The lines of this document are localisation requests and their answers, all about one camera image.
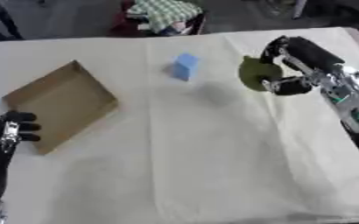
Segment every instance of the green disc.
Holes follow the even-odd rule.
[[[239,67],[239,78],[248,88],[256,91],[266,91],[261,80],[279,80],[283,77],[280,66],[260,63],[259,59],[243,56],[243,63]]]

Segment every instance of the green checkered cloth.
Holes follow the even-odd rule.
[[[175,22],[186,22],[202,13],[192,3],[175,0],[136,0],[127,11],[133,15],[146,14],[153,32],[159,33]]]

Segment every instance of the white fabric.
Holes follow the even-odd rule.
[[[0,43],[0,99],[79,60],[121,103],[47,156],[20,145],[9,223],[359,218],[359,151],[317,91],[275,97],[236,78],[242,55],[282,34],[359,68],[359,46],[340,28]],[[200,59],[189,82],[168,75],[181,53]]]

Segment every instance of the brown cardboard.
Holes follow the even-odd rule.
[[[11,109],[32,112],[42,125],[40,154],[82,131],[117,106],[117,100],[101,83],[73,61],[4,97]]]

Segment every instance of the foam block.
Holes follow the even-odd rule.
[[[198,60],[189,53],[182,53],[174,62],[173,76],[182,81],[189,81],[194,75]]]

